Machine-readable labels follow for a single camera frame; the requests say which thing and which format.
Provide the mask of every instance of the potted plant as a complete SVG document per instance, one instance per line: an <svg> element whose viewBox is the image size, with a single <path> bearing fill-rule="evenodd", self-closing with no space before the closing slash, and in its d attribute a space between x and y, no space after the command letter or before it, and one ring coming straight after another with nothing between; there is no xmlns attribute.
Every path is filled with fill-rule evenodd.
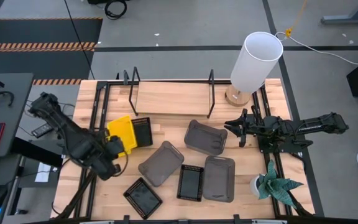
<svg viewBox="0 0 358 224"><path fill-rule="evenodd" d="M252 193L258 196L259 199L273 196L277 200L294 208L296 206L287 191L301 185L303 184L290 179L277 178L273 160L270 160L268 163L266 175L259 174L259 176L253 178L250 182Z"/></svg>

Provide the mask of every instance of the wooden board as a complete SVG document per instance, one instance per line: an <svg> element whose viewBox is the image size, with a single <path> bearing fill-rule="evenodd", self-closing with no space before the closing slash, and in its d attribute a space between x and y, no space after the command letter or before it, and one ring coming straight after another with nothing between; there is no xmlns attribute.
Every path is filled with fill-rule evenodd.
<svg viewBox="0 0 358 224"><path fill-rule="evenodd" d="M280 116L283 119L290 119L280 79L268 79L265 85L272 114ZM96 81L81 82L74 112L74 121L83 128L89 127L95 88ZM185 132L192 119L197 119L200 123L222 129L225 121L240 117L242 108L229 105L224 98L226 88L227 85L215 86L216 104L210 119L189 115L150 114L154 145L134 149L129 156L128 167L122 176L112 177L107 181L98 179L92 220L122 220L124 215L130 215L131 219L140 219L140 216L129 205L122 194L139 177L142 177L137 166L153 154L165 140L170 141L184 155L184 164L204 166L207 155L186 148L184 143ZM135 89L137 88L134 87L134 99L136 99L137 95ZM129 86L111 87L106 124L108 121L127 114L135 118L128 102L129 90ZM262 96L260 93L258 93L258 95L260 106L264 114ZM101 94L100 100L101 102L103 101L103 93ZM245 108L250 111L252 105L253 101L250 100L248 104L245 105ZM99 123L100 114L101 106L99 106L96 124ZM204 198L202 202L177 199L176 193L180 173L178 169L160 187L153 187L156 193L162 198L163 204L149 220L175 220L182 218L232 219L233 214L239 214L241 218L273 218L274 214L271 199L258 200L258 198L252 194L249 187L249 182L253 177L266 172L264 158L258 150L257 141L254 137L248 136L245 148L239 148L238 144L239 139L232 133L229 133L225 150L221 154L221 156L232 158L236 162L235 196L233 202L215 202ZM123 167L125 158L116 159L114 163L118 163ZM286 178L304 183L304 185L292 190L292 192L298 201L309 212L313 213L313 204L302 162L288 154L282 154L282 164ZM58 211L64 208L70 201L72 195L76 192L80 178L80 170L79 167L69 162L61 171L55 197L55 208ZM282 214L285 213L282 204L280 204L280 211Z"/></svg>
<svg viewBox="0 0 358 224"><path fill-rule="evenodd" d="M138 113L208 115L209 85L140 82L136 111Z"/></svg>

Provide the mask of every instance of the white lamp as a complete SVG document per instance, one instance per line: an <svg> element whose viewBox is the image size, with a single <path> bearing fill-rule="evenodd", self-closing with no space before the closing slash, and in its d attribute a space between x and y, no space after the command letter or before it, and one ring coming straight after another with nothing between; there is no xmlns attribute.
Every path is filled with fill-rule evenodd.
<svg viewBox="0 0 358 224"><path fill-rule="evenodd" d="M282 54L283 45L274 35L266 32L249 34L231 72L232 85L225 95L227 102L244 106L251 94L263 85Z"/></svg>

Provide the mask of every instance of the white cable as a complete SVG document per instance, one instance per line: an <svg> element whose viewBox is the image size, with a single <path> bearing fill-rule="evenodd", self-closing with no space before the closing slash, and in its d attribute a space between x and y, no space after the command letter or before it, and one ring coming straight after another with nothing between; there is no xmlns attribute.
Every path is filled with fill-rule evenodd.
<svg viewBox="0 0 358 224"><path fill-rule="evenodd" d="M284 34L284 35L285 35L284 32L277 32L276 35L275 35L276 37L277 37L277 34ZM348 60L348 59L346 59L346 58L343 58L343 57L341 57L341 56L339 56L339 55L336 55L336 54L333 54L333 53L329 53L329 52L322 52L322 51L316 50L316 49L314 49L314 48L311 48L311 47L307 46L306 44L302 44L301 42L295 40L295 39L292 38L292 37L290 37L290 39L291 39L292 41L294 41L295 43L297 43L297 44L299 44L299 45L302 45L302 46L304 46L304 47L307 47L307 48L309 48L310 50L313 50L313 51L315 51L315 52L317 52L317 53L332 55L332 56L335 56L335 57L337 57L337 58L340 58L340 59L342 59L342 60L344 60L344 61L346 61L346 62L349 62L349 63L351 63L351 64L353 64L353 65L358 65L357 62L351 62L350 60Z"/></svg>

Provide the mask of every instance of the green plant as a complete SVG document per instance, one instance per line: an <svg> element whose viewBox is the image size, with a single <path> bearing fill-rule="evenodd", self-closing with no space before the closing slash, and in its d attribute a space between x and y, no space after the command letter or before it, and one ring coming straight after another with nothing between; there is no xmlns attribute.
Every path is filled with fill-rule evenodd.
<svg viewBox="0 0 358 224"><path fill-rule="evenodd" d="M259 199L264 199L271 195L284 204L296 208L287 191L303 184L290 179L277 178L273 160L268 163L267 174L265 176L259 175L259 184Z"/></svg>

